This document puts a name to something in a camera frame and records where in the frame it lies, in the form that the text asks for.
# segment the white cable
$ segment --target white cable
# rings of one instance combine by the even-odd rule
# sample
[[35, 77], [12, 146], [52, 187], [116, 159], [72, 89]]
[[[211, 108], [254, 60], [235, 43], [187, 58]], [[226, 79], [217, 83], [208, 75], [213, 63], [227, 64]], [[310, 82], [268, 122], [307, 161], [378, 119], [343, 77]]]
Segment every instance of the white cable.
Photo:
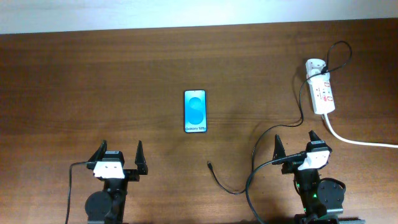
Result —
[[330, 132], [332, 133], [332, 135], [334, 135], [336, 138], [342, 140], [343, 142], [347, 142], [347, 143], [351, 143], [351, 144], [359, 144], [362, 146], [380, 146], [380, 147], [393, 147], [393, 148], [398, 148], [398, 145], [393, 145], [393, 144], [383, 144], [383, 143], [370, 143], [370, 142], [358, 142], [358, 141], [352, 141], [352, 140], [348, 140], [345, 138], [340, 137], [338, 134], [335, 133], [335, 131], [333, 130], [333, 128], [331, 128], [330, 122], [329, 122], [329, 118], [327, 114], [323, 114], [323, 117], [326, 121], [326, 124], [330, 130]]

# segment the power socket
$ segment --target power socket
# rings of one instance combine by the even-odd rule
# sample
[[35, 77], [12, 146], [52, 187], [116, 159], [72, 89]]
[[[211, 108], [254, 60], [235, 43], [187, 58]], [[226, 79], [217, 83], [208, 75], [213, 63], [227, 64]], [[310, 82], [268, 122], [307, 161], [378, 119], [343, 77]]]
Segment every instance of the power socket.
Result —
[[[321, 73], [325, 61], [321, 59], [310, 59], [305, 63], [307, 78]], [[308, 80], [310, 86], [312, 106], [315, 114], [327, 114], [336, 109], [333, 95], [330, 88], [330, 73], [319, 75]]]

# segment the white wall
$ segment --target white wall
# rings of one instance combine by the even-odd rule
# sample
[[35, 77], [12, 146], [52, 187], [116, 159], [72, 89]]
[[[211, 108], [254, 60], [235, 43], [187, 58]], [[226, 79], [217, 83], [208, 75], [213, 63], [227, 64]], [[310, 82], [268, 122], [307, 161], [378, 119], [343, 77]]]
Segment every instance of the white wall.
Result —
[[0, 34], [386, 17], [396, 0], [0, 0]]

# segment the brown wooden tabletop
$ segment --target brown wooden tabletop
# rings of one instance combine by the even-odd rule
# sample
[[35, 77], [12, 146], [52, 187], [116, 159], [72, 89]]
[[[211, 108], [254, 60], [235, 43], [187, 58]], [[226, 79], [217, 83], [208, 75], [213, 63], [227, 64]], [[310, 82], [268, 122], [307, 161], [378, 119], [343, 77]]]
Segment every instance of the brown wooden tabletop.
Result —
[[[172, 29], [0, 35], [1, 223], [63, 223], [68, 168], [86, 161], [102, 139], [124, 153], [125, 168], [142, 140], [149, 175], [128, 187], [126, 223], [238, 223], [254, 220], [244, 188], [257, 138], [299, 119], [297, 95], [308, 58], [337, 40], [354, 51], [331, 74], [335, 131], [359, 141], [398, 144], [398, 20], [296, 22]], [[343, 46], [330, 66], [344, 62]], [[207, 93], [208, 132], [183, 130], [184, 90]], [[259, 165], [272, 158], [274, 135], [287, 154], [305, 149], [314, 130], [333, 149], [320, 171], [347, 185], [344, 214], [368, 223], [398, 220], [398, 150], [334, 138], [303, 91], [305, 121], [272, 130]], [[303, 213], [293, 175], [259, 171], [250, 188], [266, 220]], [[73, 172], [70, 223], [86, 222], [84, 204], [103, 183]]]

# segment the letter s logo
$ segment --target letter s logo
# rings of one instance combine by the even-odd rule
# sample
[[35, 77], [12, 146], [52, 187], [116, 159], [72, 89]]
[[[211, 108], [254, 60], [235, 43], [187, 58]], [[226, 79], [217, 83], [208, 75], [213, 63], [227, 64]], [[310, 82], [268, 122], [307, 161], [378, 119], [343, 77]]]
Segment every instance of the letter s logo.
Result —
[[202, 111], [202, 105], [201, 105], [201, 100], [197, 97], [191, 98], [188, 103], [188, 113], [187, 113], [187, 118], [189, 123], [191, 124], [200, 124], [203, 121], [203, 113]]

